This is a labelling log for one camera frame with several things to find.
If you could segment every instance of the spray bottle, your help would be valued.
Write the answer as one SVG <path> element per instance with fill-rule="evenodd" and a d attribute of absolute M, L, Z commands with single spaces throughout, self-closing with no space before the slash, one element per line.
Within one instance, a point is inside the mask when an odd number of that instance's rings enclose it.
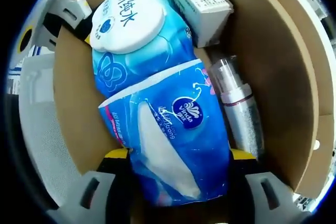
<path fill-rule="evenodd" d="M 236 56 L 221 59 L 211 66 L 211 73 L 221 92 L 237 148 L 259 158 L 264 153 L 259 111 L 251 87 L 243 83 L 235 63 Z"/>

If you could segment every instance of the white tissue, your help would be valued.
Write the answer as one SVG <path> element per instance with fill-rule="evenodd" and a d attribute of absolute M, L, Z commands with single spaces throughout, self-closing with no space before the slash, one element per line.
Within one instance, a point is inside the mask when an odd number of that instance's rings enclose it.
<path fill-rule="evenodd" d="M 163 134 L 146 102 L 138 111 L 141 152 L 146 167 L 181 195 L 197 199 L 201 191 L 193 174 Z"/>

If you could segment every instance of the clear plastic cap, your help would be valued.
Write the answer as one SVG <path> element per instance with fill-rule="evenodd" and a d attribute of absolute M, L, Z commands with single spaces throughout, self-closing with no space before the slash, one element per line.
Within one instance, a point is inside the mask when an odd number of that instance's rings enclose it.
<path fill-rule="evenodd" d="M 236 56 L 219 60 L 211 66 L 210 71 L 221 93 L 230 92 L 244 84 L 237 73 Z"/>

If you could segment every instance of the white mesh panel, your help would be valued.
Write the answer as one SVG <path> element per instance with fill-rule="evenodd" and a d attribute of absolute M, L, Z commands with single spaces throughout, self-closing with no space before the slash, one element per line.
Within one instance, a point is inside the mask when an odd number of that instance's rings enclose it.
<path fill-rule="evenodd" d="M 19 92 L 22 132 L 30 158 L 48 193 L 58 205 L 80 177 L 65 146 L 56 117 L 52 75 L 54 54 L 24 61 Z"/>

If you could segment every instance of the brown cardboard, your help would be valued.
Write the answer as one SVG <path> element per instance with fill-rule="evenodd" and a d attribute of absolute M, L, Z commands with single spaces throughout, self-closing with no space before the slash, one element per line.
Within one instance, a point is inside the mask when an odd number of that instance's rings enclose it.
<path fill-rule="evenodd" d="M 87 1 L 96 7 L 103 0 Z M 266 152 L 296 189 L 318 124 L 317 84 L 307 46 L 277 0 L 230 1 L 235 14 L 221 47 L 238 56 L 259 106 Z M 199 55 L 208 67 L 206 54 Z M 54 86 L 58 120 L 73 161 L 81 173 L 97 168 L 119 146 L 98 113 L 104 98 L 94 85 L 90 48 L 64 28 L 56 46 Z"/>
<path fill-rule="evenodd" d="M 320 141 L 320 147 L 313 151 L 297 193 L 313 199 L 320 195 L 329 174 L 333 151 L 333 141 L 330 140 L 334 139 L 333 130 L 333 115 L 319 116 L 316 139 Z"/>
<path fill-rule="evenodd" d="M 206 51 L 202 48 L 195 48 L 194 52 L 197 55 L 197 57 L 199 59 L 201 59 L 201 61 L 204 63 L 205 68 L 209 69 L 211 67 L 212 63 L 211 63 Z"/>
<path fill-rule="evenodd" d="M 301 34 L 277 0 L 230 0 L 223 50 L 238 56 L 261 114 L 266 153 L 296 190 L 317 133 L 314 70 Z"/>
<path fill-rule="evenodd" d="M 328 175 L 332 158 L 331 150 L 335 138 L 333 119 L 334 97 L 331 71 L 326 49 L 315 25 L 307 14 L 307 11 L 302 7 L 298 0 L 278 1 L 295 22 L 307 45 L 317 81 L 319 114 L 327 115 L 319 117 L 318 136 L 320 135 L 320 137 L 318 137 L 318 139 L 321 147 L 318 151 L 313 152 L 302 183 L 297 188 L 298 193 L 311 198 L 316 198 L 320 194 L 324 181 Z"/>

